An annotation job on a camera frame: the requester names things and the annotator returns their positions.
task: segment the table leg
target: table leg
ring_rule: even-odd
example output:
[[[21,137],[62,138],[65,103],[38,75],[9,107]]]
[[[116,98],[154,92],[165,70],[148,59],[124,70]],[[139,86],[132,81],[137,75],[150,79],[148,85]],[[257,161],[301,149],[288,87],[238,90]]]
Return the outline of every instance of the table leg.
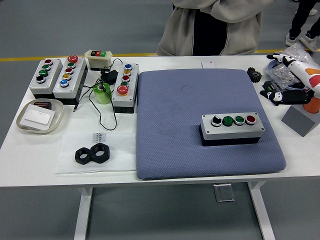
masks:
[[[248,182],[248,186],[254,205],[255,213],[259,221],[262,237],[264,240],[275,240],[276,238],[272,230],[266,206],[260,192],[260,187],[264,183],[265,181]]]
[[[81,193],[81,200],[76,221],[74,240],[85,240],[89,221],[92,187],[78,188]]]

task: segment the yellow floor line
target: yellow floor line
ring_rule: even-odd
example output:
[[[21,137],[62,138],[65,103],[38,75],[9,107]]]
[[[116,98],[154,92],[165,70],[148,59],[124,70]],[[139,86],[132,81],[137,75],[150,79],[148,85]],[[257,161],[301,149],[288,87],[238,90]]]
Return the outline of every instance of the yellow floor line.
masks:
[[[126,53],[126,54],[113,54],[115,58],[121,57],[152,57],[157,56],[156,53]],[[0,62],[19,62],[19,61],[40,61],[42,59],[58,59],[67,58],[69,56],[31,56],[31,57],[5,57],[0,58]]]
[[[256,50],[256,54],[273,54],[276,52],[283,51],[285,49],[264,49]],[[123,58],[123,57],[154,57],[158,56],[156,53],[124,53],[124,54],[113,54],[114,58]],[[67,58],[68,56],[31,56],[31,57],[5,57],[0,58],[0,62],[19,62],[19,61],[40,61],[42,59],[58,59],[58,58]]]

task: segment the control box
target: control box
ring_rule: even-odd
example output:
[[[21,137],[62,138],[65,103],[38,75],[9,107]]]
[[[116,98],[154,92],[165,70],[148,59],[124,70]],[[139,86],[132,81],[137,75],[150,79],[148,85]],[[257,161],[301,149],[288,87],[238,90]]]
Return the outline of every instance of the control box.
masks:
[[[139,78],[139,65],[122,63],[112,93],[112,103],[116,113],[135,112],[136,92]]]
[[[87,73],[88,67],[84,57],[69,56],[53,88],[55,98],[64,105],[76,105],[80,99]]]
[[[53,90],[62,69],[60,59],[45,58],[40,61],[29,89],[36,99],[54,99]]]
[[[202,115],[199,126],[203,146],[256,144],[265,132],[257,112]]]
[[[112,53],[110,51],[89,50],[84,53],[91,71],[109,72]]]

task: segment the black gear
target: black gear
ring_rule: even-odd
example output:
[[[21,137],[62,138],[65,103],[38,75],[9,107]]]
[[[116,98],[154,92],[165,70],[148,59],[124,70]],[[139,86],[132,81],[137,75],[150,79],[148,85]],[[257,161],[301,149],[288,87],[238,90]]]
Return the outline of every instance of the black gear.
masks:
[[[256,70],[253,67],[249,67],[248,70],[246,71],[247,74],[255,72]]]
[[[261,73],[258,71],[251,71],[248,73],[249,78],[251,79],[251,82],[258,83],[261,79]]]

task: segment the small metal bracket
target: small metal bracket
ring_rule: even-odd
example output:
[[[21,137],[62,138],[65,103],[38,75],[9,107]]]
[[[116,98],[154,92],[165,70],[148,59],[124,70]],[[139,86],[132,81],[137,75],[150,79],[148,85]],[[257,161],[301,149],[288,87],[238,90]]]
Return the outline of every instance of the small metal bracket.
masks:
[[[231,183],[213,185],[215,199],[218,203],[232,202],[236,200]]]

